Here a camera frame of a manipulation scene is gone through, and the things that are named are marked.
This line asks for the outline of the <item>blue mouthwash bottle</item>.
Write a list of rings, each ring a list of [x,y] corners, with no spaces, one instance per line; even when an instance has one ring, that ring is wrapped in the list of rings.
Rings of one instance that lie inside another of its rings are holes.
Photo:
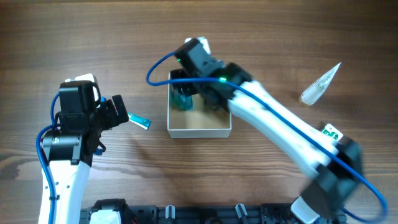
[[[187,96],[180,92],[180,89],[174,89],[173,100],[175,106],[182,111],[190,111],[193,109],[193,100],[191,96]]]

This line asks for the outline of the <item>small toothpaste tube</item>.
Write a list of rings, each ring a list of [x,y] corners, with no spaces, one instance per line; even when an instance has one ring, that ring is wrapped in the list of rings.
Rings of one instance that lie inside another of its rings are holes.
[[[138,115],[128,113],[129,116],[129,121],[140,126],[141,128],[148,130],[152,121],[143,117],[140,117]]]

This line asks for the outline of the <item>white cone tube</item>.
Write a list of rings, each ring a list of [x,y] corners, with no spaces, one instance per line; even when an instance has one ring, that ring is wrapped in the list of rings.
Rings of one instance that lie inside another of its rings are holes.
[[[330,85],[333,77],[339,69],[341,63],[335,65],[332,69],[322,75],[317,81],[312,83],[300,96],[299,100],[306,105],[315,104],[324,94]]]

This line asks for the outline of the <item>green white small box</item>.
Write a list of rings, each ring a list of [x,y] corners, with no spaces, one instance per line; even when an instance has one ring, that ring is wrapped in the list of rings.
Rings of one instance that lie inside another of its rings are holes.
[[[329,123],[324,126],[321,132],[336,141],[339,141],[343,137],[343,133],[341,133],[338,129],[336,129],[333,125]]]

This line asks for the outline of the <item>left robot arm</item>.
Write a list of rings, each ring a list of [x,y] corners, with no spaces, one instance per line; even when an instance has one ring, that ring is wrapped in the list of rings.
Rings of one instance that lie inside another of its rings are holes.
[[[81,201],[95,155],[104,153],[103,131],[128,121],[121,95],[102,100],[96,82],[63,82],[50,112],[51,124],[35,145],[42,166],[43,193],[39,223],[78,223]]]

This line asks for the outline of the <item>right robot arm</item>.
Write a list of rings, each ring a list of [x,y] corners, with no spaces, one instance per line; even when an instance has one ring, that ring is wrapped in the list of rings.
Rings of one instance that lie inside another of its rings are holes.
[[[184,43],[174,55],[183,67],[183,77],[196,80],[193,87],[200,96],[254,126],[310,178],[290,206],[302,223],[337,214],[359,180],[327,154],[361,174],[362,150],[357,142],[347,137],[336,140],[311,127],[271,97],[239,65],[212,57],[198,39]]]

